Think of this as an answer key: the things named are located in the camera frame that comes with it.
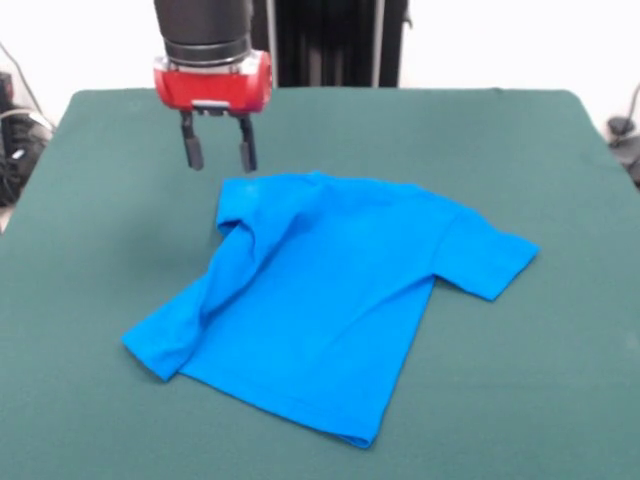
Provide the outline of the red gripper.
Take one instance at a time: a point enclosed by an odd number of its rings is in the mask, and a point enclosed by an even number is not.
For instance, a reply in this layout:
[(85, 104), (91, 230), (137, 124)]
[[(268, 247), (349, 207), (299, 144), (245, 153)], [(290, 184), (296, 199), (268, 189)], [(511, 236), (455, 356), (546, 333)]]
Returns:
[[(167, 57), (154, 65), (154, 84), (162, 103), (180, 112), (181, 132), (188, 166), (200, 171), (204, 167), (199, 138), (193, 125), (192, 110), (225, 110), (230, 113), (260, 113), (272, 93), (271, 56), (252, 50), (237, 63), (216, 67), (178, 66)], [(254, 130), (249, 115), (237, 115), (242, 140), (240, 154), (247, 173), (257, 170)]]

